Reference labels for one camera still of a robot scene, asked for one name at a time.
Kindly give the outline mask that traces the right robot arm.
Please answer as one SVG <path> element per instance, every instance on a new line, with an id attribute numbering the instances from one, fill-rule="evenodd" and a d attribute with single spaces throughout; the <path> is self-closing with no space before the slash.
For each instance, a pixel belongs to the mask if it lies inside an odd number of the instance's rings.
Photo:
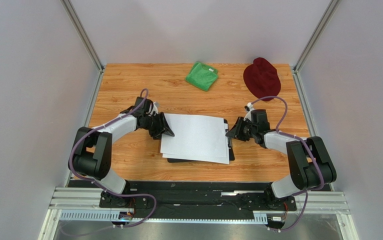
<path id="1" fill-rule="evenodd" d="M 337 179 L 336 169 L 321 137 L 304 139 L 272 129 L 264 109 L 250 110 L 246 116 L 239 117 L 226 136 L 243 142 L 254 140 L 262 148 L 287 155 L 289 175 L 272 182 L 264 190 L 271 202 L 323 188 Z"/>

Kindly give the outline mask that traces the black clipboard folder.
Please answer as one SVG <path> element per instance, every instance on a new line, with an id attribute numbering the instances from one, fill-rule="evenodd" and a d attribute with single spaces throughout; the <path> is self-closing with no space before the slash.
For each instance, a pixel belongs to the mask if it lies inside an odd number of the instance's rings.
<path id="1" fill-rule="evenodd" d="M 223 119 L 224 125 L 225 125 L 225 132 L 227 133 L 229 131 L 229 125 L 228 125 L 228 120 Z M 228 146 L 228 153 L 229 153 L 229 161 L 234 161 L 235 155 L 233 151 L 233 144 L 232 144 L 232 139 L 227 137 L 227 146 Z M 187 163 L 187 162 L 193 162 L 193 160 L 190 159 L 178 159 L 178 158 L 167 158 L 167 162 L 174 164 L 174 163 Z"/>

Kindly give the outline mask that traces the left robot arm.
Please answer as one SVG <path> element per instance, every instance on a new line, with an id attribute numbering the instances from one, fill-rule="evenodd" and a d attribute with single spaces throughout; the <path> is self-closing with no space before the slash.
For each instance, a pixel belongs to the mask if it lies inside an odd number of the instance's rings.
<path id="1" fill-rule="evenodd" d="M 90 181 L 101 188 L 108 197 L 122 202 L 137 197 L 130 193 L 130 184 L 111 167 L 112 145 L 125 135 L 138 129 L 147 130 L 150 137 L 160 140 L 173 137 L 166 116 L 156 104 L 139 96 L 135 104 L 117 117 L 100 126 L 81 127 L 77 130 L 68 159 L 69 170 L 78 178 Z"/>

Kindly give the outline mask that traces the white paper sheet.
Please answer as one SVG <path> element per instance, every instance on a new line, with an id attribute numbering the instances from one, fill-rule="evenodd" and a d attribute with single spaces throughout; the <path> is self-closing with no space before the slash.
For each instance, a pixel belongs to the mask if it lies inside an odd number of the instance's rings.
<path id="1" fill-rule="evenodd" d="M 160 152 L 164 158 L 185 159 L 228 165 L 229 150 L 225 124 L 214 127 L 178 127 L 175 136 L 163 136 Z"/>
<path id="2" fill-rule="evenodd" d="M 228 124 L 221 117 L 165 114 L 174 136 L 163 135 L 160 152 L 164 158 L 228 165 Z"/>

